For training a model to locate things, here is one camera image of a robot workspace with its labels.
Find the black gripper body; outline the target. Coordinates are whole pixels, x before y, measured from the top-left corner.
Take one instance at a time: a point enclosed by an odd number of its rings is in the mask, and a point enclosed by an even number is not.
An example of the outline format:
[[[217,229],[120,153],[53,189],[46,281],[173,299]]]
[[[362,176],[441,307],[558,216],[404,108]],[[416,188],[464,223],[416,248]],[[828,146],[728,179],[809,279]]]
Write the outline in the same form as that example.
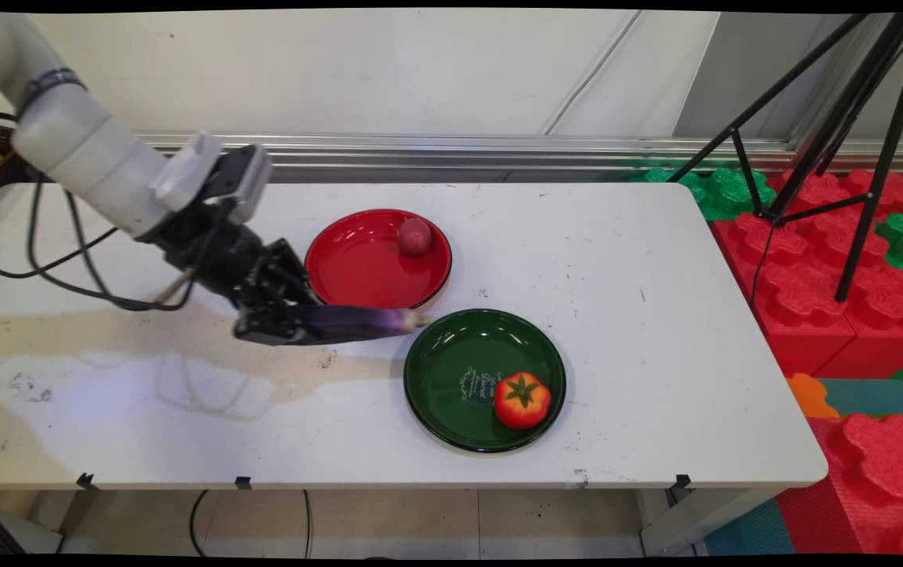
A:
[[[181,309],[195,284],[226,298],[236,309],[267,306],[259,284],[265,242],[247,226],[228,221],[235,204],[189,205],[146,234],[144,241],[158,247],[164,260],[186,277],[183,298],[170,304],[154,302],[155,309]]]

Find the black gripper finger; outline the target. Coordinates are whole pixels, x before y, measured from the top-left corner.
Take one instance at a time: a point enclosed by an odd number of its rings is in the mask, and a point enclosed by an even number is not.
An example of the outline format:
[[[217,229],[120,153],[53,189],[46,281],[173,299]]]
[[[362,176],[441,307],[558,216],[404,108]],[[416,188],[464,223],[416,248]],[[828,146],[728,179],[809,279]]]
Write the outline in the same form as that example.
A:
[[[267,346],[302,345],[312,338],[294,310],[286,304],[240,304],[234,337]]]
[[[315,306],[320,298],[309,283],[304,262],[286,239],[259,251],[259,306]]]

